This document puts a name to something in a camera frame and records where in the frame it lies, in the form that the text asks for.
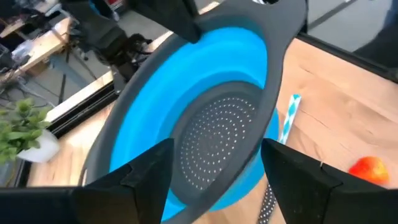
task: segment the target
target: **gray floor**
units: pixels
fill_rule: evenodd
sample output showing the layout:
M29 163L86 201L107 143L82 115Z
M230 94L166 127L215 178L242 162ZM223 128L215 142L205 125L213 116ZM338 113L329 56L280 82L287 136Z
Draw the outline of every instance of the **gray floor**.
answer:
M333 9L343 1L344 0L310 0L308 14L309 22L324 15L324 13ZM344 11L339 12L331 19L311 30L310 34L346 50L355 50L369 42L380 31L386 12L391 5L391 1L392 0L359 0ZM212 2L212 0L196 0L196 2L198 8L203 8ZM167 31L164 27L135 12L125 13L119 21L119 25L127 34L141 33L150 39L156 39ZM86 64L96 77L100 77L108 71L106 66L97 61L92 52L88 53L88 58L89 60ZM93 81L89 73L77 63L73 57L71 57L69 64L86 80L89 82ZM62 73L56 69L46 69L43 74L31 79L27 84L31 90L34 90L55 105L58 103L61 85ZM78 85L67 78L64 99L67 99L79 90L80 88ZM14 99L25 97L17 89L11 90L9 95Z

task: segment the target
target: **green plant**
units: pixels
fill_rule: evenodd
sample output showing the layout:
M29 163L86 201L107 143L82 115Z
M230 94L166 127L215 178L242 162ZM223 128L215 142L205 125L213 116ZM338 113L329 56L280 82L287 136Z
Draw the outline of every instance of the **green plant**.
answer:
M40 148L36 140L50 125L44 121L50 108L34 108L31 98L9 103L0 110L0 164L15 160L23 150Z

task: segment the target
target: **collapsible silicone colander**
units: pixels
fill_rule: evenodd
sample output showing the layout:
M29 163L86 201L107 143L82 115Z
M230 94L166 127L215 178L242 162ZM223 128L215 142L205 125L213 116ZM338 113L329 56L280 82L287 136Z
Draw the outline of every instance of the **collapsible silicone colander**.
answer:
M284 54L304 0L227 0L195 18L191 44L170 36L127 84L86 163L87 182L174 138L162 221L189 223L244 197L264 175L259 143L277 139Z

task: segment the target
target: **wooden table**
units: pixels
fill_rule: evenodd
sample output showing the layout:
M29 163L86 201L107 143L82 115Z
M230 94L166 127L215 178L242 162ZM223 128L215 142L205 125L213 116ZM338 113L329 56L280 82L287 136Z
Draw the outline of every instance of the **wooden table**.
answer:
M62 49L62 47L65 45L65 42L68 42L68 32L71 24L71 19L65 18L58 24L59 25L57 25L57 31L62 36L63 41L58 39L55 34L51 32L36 38L35 40L33 40L33 48L29 53L29 61L25 65L21 66L20 69L18 69L14 73L9 72L7 75L0 76L0 83L4 80L8 80L10 75L15 78L18 75L22 74L22 71L28 71L28 69L32 68L34 65L38 64L45 58L48 58L55 52L58 52Z
M165 36L152 46L157 47ZM110 80L108 73L87 91ZM284 61L277 102L280 122L294 93L302 95L302 102L288 146L343 171L361 156L378 156L391 175L385 187L398 187L398 85L295 39ZM52 161L33 165L29 186L76 185L87 152L112 107L105 107L61 138L62 150ZM204 214L195 224L256 223L266 184L264 177L242 200ZM285 223L278 208L271 223Z
M54 7L56 3L58 3L57 0L46 0L44 2L38 3L35 9L38 10L39 12L46 13L48 10ZM21 27L25 25L22 19L18 19L12 24L7 24L6 22L3 21L3 24L6 25L6 28L0 33L1 38L7 37L9 34L18 31Z

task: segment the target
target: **cable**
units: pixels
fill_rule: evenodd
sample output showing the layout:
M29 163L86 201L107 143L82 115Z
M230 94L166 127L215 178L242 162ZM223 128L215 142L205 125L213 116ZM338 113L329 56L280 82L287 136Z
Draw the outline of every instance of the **cable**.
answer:
M148 57L140 58L132 62L133 65L139 65L140 63L144 62L147 60Z
M54 96L58 97L58 95L54 92L52 92L51 90L49 90L48 88L44 87L43 85L41 85L40 83L38 83L36 80L32 79L32 82L36 83L36 85L40 86L42 89L44 89L45 91L53 94Z
M66 41L62 38L61 34L59 34L52 26L51 26L51 31L52 31L52 33L56 36L56 38L57 38L59 41L61 41L61 43L63 43L66 47L70 47L70 46L69 46L69 43L66 42ZM93 77L94 80L97 80L97 77L94 75L93 71L91 71L91 69L90 69L90 68L86 65L86 63L79 57L79 55L77 55L77 54L75 53L75 51L74 51L73 49L70 51L70 53L72 53L72 56L76 59L76 61L88 71L88 73L91 75L91 77Z
M46 101L46 102L47 102L50 106L52 106L53 108L55 107L55 105L54 105L53 103L51 103L49 100L47 100L46 98L44 98L42 95L36 93L35 91L31 90L30 88L26 87L25 85L23 85L23 84L20 83L19 86L20 86L22 89L25 89L26 91L28 91L31 95L34 95L34 96L39 97L40 99Z
M144 52L144 51L137 50L137 49L133 49L133 51L135 51L135 52L137 52L139 54L142 54L142 55L150 55L152 53L152 52Z

